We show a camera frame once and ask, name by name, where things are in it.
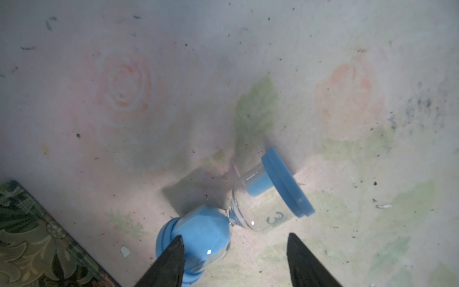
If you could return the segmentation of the cream canvas tote bag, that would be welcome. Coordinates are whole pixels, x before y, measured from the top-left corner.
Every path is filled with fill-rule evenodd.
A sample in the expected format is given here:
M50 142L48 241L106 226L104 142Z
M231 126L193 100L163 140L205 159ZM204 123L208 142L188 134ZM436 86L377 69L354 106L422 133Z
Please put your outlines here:
M1 286L118 283L17 181L10 180L1 183Z

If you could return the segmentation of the blue hourglass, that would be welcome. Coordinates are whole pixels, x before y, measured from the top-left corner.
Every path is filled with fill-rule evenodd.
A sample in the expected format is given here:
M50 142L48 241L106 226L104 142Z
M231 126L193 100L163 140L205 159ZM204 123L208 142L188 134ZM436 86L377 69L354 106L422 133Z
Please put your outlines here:
M210 265L226 256L234 227L267 232L314 212L286 163L275 148L269 148L260 164L233 185L227 209L204 205L168 221L157 236L156 255L181 236L185 248L182 285L190 287Z

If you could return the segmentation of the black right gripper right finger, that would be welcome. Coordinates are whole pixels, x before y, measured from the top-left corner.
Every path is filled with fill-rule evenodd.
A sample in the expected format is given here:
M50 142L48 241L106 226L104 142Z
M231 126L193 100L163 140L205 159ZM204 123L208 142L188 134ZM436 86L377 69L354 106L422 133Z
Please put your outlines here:
M295 233L289 233L286 255L293 287L342 287Z

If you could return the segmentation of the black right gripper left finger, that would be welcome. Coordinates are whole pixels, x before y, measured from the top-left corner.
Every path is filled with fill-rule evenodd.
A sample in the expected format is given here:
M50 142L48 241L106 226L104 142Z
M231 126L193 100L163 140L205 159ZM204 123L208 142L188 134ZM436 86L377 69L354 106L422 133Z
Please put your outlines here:
M184 277L185 247L176 236L135 287L181 287Z

